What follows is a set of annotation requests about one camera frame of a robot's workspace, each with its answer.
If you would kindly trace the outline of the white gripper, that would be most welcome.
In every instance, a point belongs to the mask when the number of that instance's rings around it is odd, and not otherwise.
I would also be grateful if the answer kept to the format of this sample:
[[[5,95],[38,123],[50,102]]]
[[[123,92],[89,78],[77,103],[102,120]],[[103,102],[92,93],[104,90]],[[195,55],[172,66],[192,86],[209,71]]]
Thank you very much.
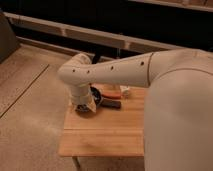
[[[88,92],[84,95],[70,95],[69,107],[71,111],[76,111],[80,113],[95,113],[97,110],[97,105],[95,102],[95,88],[90,87],[88,89]]]

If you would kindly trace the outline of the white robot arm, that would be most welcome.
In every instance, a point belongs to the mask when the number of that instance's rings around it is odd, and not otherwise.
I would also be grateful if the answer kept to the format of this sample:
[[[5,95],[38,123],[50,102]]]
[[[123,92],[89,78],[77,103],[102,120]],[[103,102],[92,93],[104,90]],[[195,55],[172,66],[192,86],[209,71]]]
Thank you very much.
[[[145,171],[213,171],[213,52],[184,48],[97,64],[80,53],[58,76],[75,106],[94,101],[92,83],[147,90]]]

